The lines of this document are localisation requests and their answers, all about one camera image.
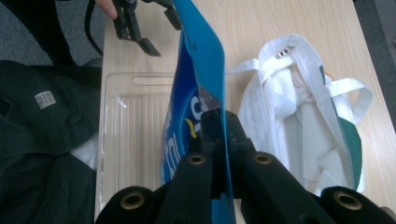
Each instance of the gray carpet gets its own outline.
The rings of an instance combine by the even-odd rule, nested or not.
[[[71,54],[78,65],[99,58],[84,33],[88,0],[57,1],[59,20]],[[355,7],[361,22],[378,80],[384,93],[393,126],[396,126],[396,0],[358,0]],[[92,15],[91,30],[103,48],[106,15],[98,8]],[[0,60],[25,64],[51,64],[23,25],[0,4]]]
[[[77,65],[100,58],[84,33],[84,17],[88,0],[56,1],[58,18],[64,31],[64,37]],[[95,7],[92,15],[91,30],[96,43],[102,49],[105,33],[105,13]],[[19,63],[46,65],[50,58],[38,46],[33,36],[0,4],[0,60],[12,60]]]

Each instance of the black cable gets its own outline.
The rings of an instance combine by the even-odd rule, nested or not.
[[[95,8],[95,0],[90,0],[88,2],[87,10],[85,11],[84,30],[85,30],[85,35],[87,36],[93,48],[103,57],[103,51],[96,44],[91,34],[91,17],[94,8]]]

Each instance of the white tote bag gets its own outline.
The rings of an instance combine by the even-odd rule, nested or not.
[[[228,74],[256,71],[238,117],[256,150],[275,155],[317,195],[342,186],[363,190],[361,139],[355,125],[373,99],[358,80],[332,81],[314,48],[299,35],[276,38],[259,59]],[[353,105],[346,93],[359,90]]]

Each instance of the green stripe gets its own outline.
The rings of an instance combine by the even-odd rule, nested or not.
[[[326,77],[324,76],[324,69],[323,69],[323,65],[319,68],[320,73],[322,74],[322,78],[323,78],[323,85],[326,85]]]
[[[361,138],[359,137],[356,126],[346,119],[339,118],[341,127],[344,130],[346,139],[346,151],[352,172],[352,188],[357,189],[361,180]]]

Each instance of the blue plastic bag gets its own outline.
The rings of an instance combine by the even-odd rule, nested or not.
[[[200,136],[200,118],[209,109],[220,109],[225,122],[224,51],[222,45],[191,0],[174,0],[182,23],[177,70],[163,130],[163,183],[175,174],[191,138]],[[213,223],[233,223],[233,194],[227,160],[227,190],[212,203]]]

